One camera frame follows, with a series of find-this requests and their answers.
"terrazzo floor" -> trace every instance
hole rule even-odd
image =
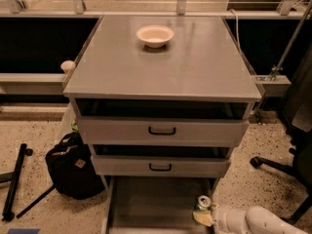
[[[59,115],[0,114],[0,174],[14,169],[21,143],[34,153],[25,157],[13,212],[18,214],[52,184],[45,164],[46,153],[56,143],[60,128]],[[273,169],[255,170],[249,160],[261,155],[283,164],[292,163],[291,138],[285,127],[273,116],[263,118],[263,125],[250,124],[240,146],[234,150],[232,165],[214,194],[214,202],[246,210],[262,206],[276,215],[289,216],[305,199],[305,188],[294,178]],[[0,209],[5,204],[9,183],[0,184]],[[53,191],[23,217],[0,222],[0,233],[10,228],[38,228],[40,234],[100,233],[106,193],[77,201]],[[312,233],[310,209],[296,226]]]

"cable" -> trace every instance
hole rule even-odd
[[[238,28],[238,15],[237,15],[236,11],[233,9],[231,9],[230,12],[234,14],[235,19],[236,19],[236,30],[235,31],[236,31],[237,47],[238,47],[240,54],[242,54],[242,49],[241,49],[241,44],[240,44],[239,28]]]

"chair leg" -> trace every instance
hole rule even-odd
[[[297,221],[310,209],[312,206],[312,196],[309,195],[301,206],[293,213],[290,218],[286,218],[285,221],[289,224],[296,224]]]
[[[264,158],[259,157],[259,156],[253,157],[250,162],[254,168],[258,168],[262,164],[265,164],[271,168],[274,168],[274,169],[279,170],[285,174],[288,174],[289,176],[294,176],[293,168],[291,166],[288,166],[288,165],[282,165],[280,163],[277,163],[277,162],[274,162],[274,161],[271,161],[268,159],[264,159]]]

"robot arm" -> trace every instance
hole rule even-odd
[[[220,206],[213,211],[215,233],[235,234],[308,234],[282,221],[263,207],[247,211]]]

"black backpack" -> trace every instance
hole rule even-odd
[[[63,137],[46,155],[50,177],[60,194],[87,199],[104,189],[91,162],[91,152],[78,132]]]

